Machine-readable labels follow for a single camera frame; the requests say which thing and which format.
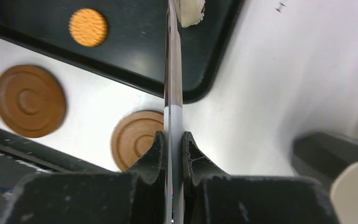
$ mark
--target concentric circle pattern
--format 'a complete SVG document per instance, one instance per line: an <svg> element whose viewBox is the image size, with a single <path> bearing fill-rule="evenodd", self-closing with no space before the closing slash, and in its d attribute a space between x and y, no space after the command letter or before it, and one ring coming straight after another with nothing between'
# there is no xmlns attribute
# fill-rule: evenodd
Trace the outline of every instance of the concentric circle pattern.
<svg viewBox="0 0 358 224"><path fill-rule="evenodd" d="M105 40L108 24L99 12L83 8L70 18L69 32L77 43L85 47L95 47Z"/></svg>
<svg viewBox="0 0 358 224"><path fill-rule="evenodd" d="M18 65L0 76L0 117L16 133L47 135L61 125L65 112L61 86L44 69Z"/></svg>
<svg viewBox="0 0 358 224"><path fill-rule="evenodd" d="M164 116L158 112L140 111L122 119L116 126L111 150L117 166L126 170L149 150L156 131L164 130Z"/></svg>

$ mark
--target wooden disc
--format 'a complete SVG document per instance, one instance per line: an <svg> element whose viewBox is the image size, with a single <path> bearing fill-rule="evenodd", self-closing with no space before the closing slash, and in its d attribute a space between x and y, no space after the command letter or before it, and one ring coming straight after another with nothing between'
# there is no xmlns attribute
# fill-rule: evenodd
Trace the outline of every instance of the wooden disc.
<svg viewBox="0 0 358 224"><path fill-rule="evenodd" d="M150 149L156 131L164 130L164 116L140 111L123 118L112 134L111 150L117 166L126 170Z"/></svg>
<svg viewBox="0 0 358 224"><path fill-rule="evenodd" d="M95 47L105 40L108 24L99 12L83 8L70 18L69 32L78 44Z"/></svg>
<svg viewBox="0 0 358 224"><path fill-rule="evenodd" d="M61 86L46 70L17 65L0 76L0 117L14 132L45 136L61 125L65 112Z"/></svg>

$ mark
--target orange cookie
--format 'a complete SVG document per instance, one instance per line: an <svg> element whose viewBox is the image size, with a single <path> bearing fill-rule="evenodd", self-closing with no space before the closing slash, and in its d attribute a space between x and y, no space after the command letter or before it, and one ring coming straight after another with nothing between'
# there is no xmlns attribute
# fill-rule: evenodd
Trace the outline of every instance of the orange cookie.
<svg viewBox="0 0 358 224"><path fill-rule="evenodd" d="M85 47L95 47L105 40L108 24L99 12L83 8L70 18L69 32L77 43Z"/></svg>
<svg viewBox="0 0 358 224"><path fill-rule="evenodd" d="M156 131L164 130L164 116L158 112L140 111L123 118L112 139L113 158L124 171L150 149Z"/></svg>

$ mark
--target round cookie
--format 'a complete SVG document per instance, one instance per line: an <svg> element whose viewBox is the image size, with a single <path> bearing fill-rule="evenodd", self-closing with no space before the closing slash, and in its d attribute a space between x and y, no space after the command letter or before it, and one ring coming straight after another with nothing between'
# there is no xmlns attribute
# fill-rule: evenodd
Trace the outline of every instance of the round cookie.
<svg viewBox="0 0 358 224"><path fill-rule="evenodd" d="M61 86L46 70L17 65L0 76L0 117L14 132L45 136L61 125L65 112Z"/></svg>
<svg viewBox="0 0 358 224"><path fill-rule="evenodd" d="M126 170L150 149L156 131L164 130L164 116L140 111L123 118L112 134L111 151L117 166Z"/></svg>
<svg viewBox="0 0 358 224"><path fill-rule="evenodd" d="M95 47L105 40L108 24L99 12L83 8L70 18L69 32L78 44Z"/></svg>

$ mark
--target black tray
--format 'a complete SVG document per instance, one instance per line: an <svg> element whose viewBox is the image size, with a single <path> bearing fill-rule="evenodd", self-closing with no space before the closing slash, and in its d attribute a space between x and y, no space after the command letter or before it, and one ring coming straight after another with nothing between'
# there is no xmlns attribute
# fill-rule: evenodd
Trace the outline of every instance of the black tray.
<svg viewBox="0 0 358 224"><path fill-rule="evenodd" d="M204 20L182 30L185 103L211 88L243 2L207 0ZM85 7L109 25L94 48L68 31L71 15ZM163 97L166 11L167 0L0 0L0 38Z"/></svg>

